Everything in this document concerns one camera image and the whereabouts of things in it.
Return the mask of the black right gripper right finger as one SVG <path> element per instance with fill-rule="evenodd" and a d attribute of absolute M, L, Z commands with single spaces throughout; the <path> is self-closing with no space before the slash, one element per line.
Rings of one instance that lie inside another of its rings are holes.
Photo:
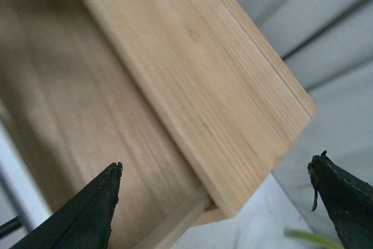
<path fill-rule="evenodd" d="M 314 189 L 344 248 L 372 248 L 372 186 L 337 166 L 323 151 L 307 165 Z"/>

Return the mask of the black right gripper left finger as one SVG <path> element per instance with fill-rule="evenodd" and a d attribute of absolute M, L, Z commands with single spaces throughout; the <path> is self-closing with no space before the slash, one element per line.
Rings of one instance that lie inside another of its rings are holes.
<path fill-rule="evenodd" d="M 13 248 L 107 248 L 122 163 L 112 163 Z"/>

